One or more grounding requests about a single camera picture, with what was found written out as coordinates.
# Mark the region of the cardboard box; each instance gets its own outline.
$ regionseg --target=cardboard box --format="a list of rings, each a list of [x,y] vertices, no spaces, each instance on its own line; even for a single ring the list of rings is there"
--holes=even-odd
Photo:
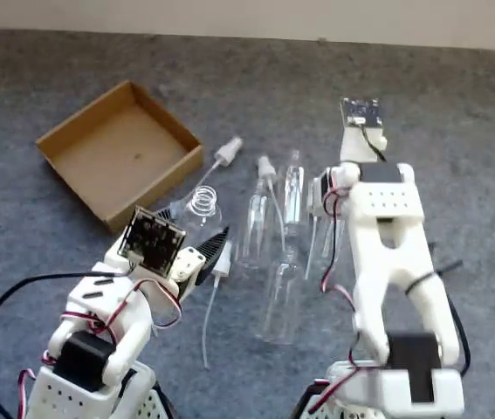
[[[45,159],[111,231],[203,164],[199,140],[125,81],[37,141]]]

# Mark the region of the mounting holes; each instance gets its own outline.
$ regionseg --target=mounting holes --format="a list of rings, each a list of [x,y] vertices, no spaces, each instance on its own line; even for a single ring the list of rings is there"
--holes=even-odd
[[[103,296],[104,293],[102,291],[98,291],[98,292],[89,292],[88,294],[84,294],[82,296],[83,299],[96,299],[98,297],[101,297]]]
[[[107,285],[107,284],[112,284],[113,280],[112,279],[98,279],[97,281],[94,281],[94,285]]]

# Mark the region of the clear plastic bottle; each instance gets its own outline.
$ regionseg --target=clear plastic bottle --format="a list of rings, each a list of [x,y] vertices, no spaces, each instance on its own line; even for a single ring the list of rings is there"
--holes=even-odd
[[[256,335],[267,342],[289,345],[299,322],[303,267],[298,251],[287,247],[281,260],[269,269],[265,299]]]
[[[279,181],[282,217],[284,219],[285,235],[297,236],[306,226],[305,182],[306,171],[302,166],[301,153],[292,150],[287,164],[280,168]]]
[[[236,260],[244,268],[260,268],[268,260],[265,254],[265,229],[268,219],[270,199],[265,181],[259,179],[255,192],[249,200],[241,236],[237,241]]]
[[[336,220],[335,242],[333,219],[330,216],[324,216],[319,220],[317,236],[315,238],[315,250],[313,251],[313,265],[317,270],[322,272],[330,265],[333,257],[333,248],[336,248],[336,252],[334,253],[334,265],[336,265],[340,255],[343,235],[344,220],[341,218]]]
[[[182,247],[198,246],[217,234],[222,212],[217,205],[216,191],[205,185],[196,188],[176,224],[187,232]]]

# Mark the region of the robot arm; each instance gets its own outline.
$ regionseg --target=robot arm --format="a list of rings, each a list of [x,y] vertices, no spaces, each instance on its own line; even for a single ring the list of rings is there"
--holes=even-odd
[[[329,407],[358,406],[389,417],[460,416],[462,381],[450,368],[458,360],[459,343],[431,260],[414,171],[408,164],[384,161],[380,150],[387,141],[376,100],[344,99],[341,109],[340,166],[313,181],[313,202],[320,205],[313,211],[333,214],[328,198],[334,193],[341,199],[354,257],[354,330],[373,358],[367,367],[373,368],[355,374],[350,362],[332,365],[330,382],[346,382],[334,391]],[[413,286],[417,278],[427,280]],[[409,290],[423,333],[385,331],[382,305],[391,284]]]
[[[133,230],[93,270],[124,272],[129,261],[138,265],[127,276],[82,278],[70,292],[48,345],[51,365],[40,369],[27,419],[173,417],[154,371],[137,358],[151,327],[159,326],[153,315],[172,307],[181,315],[180,303],[210,273],[227,229],[198,249],[179,251],[182,233],[172,224],[144,209],[135,212],[132,223]],[[108,331],[112,342],[97,336],[98,326],[90,318],[101,321],[100,330]]]

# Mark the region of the circuit board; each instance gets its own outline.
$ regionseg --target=circuit board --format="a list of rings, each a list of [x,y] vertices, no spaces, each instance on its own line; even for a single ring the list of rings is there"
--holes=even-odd
[[[352,100],[344,98],[340,103],[345,127],[382,127],[379,100]]]
[[[184,230],[170,221],[136,207],[118,253],[130,262],[166,278],[185,235]]]

